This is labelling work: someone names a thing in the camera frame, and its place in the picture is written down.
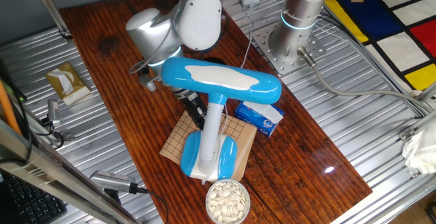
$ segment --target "keyboard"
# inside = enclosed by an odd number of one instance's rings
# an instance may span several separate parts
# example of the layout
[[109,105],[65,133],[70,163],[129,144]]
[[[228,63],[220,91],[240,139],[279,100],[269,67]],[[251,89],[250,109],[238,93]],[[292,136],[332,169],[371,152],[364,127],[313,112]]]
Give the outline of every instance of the keyboard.
[[53,195],[21,180],[20,178],[1,173],[3,177],[2,202],[11,205],[16,213],[11,213],[14,223],[22,224],[47,224],[64,215],[67,210],[64,203]]

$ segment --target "colorful mat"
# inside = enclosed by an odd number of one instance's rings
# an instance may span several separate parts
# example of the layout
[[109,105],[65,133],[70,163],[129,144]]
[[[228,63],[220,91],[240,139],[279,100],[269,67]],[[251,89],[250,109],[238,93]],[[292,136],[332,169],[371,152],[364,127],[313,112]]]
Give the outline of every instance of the colorful mat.
[[436,82],[436,0],[326,0],[326,5],[406,90]]

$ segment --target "white bowl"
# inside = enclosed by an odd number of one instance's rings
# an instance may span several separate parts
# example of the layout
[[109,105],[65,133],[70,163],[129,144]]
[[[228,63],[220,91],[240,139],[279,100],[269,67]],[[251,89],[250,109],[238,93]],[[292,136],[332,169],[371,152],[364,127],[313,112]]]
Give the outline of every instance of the white bowl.
[[[211,213],[211,212],[209,211],[209,209],[207,208],[207,198],[209,197],[209,193],[211,192],[211,189],[213,189],[213,188],[214,188],[217,184],[219,184],[219,183],[226,183],[226,182],[234,182],[234,183],[236,183],[236,184],[237,184],[237,185],[242,189],[243,193],[247,196],[247,203],[246,203],[246,205],[248,205],[248,208],[249,208],[249,209],[250,209],[250,207],[251,207],[250,195],[248,194],[248,191],[246,190],[246,188],[244,187],[244,185],[240,184],[239,182],[237,182],[237,181],[235,181],[235,180],[231,180],[231,179],[219,180],[219,181],[217,181],[216,183],[214,183],[214,184],[210,187],[209,191],[207,191],[206,199],[204,200],[204,206],[206,207],[207,215],[208,215],[209,218],[211,218],[211,220],[212,220],[214,223],[216,223],[216,224],[227,224],[227,223],[225,223],[225,222],[219,222],[218,220],[215,220],[215,218],[213,218],[212,213]],[[232,223],[232,224],[240,224],[240,223],[242,223],[242,222],[245,220],[245,218],[247,218],[247,215],[248,215],[249,212],[250,212],[250,211],[247,211],[247,213],[244,214],[244,216],[243,216],[239,221],[237,221],[237,222],[231,222],[231,223]]]

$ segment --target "lamp base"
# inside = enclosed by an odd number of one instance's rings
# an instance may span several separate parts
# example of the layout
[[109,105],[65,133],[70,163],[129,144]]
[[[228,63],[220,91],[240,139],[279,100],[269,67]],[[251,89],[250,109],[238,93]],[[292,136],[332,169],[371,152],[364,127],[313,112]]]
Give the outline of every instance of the lamp base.
[[230,179],[233,175],[236,154],[238,152],[236,142],[230,136],[217,136],[217,141],[213,149],[213,162],[215,162],[215,166],[211,174],[210,172],[202,172],[199,169],[201,137],[201,131],[194,131],[186,139],[180,164],[183,173],[189,177],[200,180],[204,180],[211,175],[209,179],[207,179],[207,181],[210,182]]

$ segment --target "tissue box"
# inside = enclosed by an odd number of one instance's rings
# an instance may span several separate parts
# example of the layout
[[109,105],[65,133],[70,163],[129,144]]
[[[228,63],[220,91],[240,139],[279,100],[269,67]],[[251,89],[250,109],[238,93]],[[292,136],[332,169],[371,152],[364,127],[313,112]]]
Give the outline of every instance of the tissue box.
[[46,78],[67,106],[91,92],[69,63],[48,72]]
[[[256,106],[260,108],[258,109],[259,110],[258,112],[257,110],[253,109],[253,106],[251,104],[252,103],[246,103],[246,101],[241,102],[235,111],[235,117],[256,126],[258,128],[258,131],[260,131],[260,133],[263,133],[267,136],[271,136],[275,127],[277,126],[281,118],[283,118],[284,111],[276,108],[273,105],[256,104]],[[273,119],[275,123],[265,117],[271,114],[271,111],[268,111],[267,108],[268,106],[274,108],[278,112],[279,116],[281,116],[281,118],[277,118],[277,116],[275,116],[275,118]]]

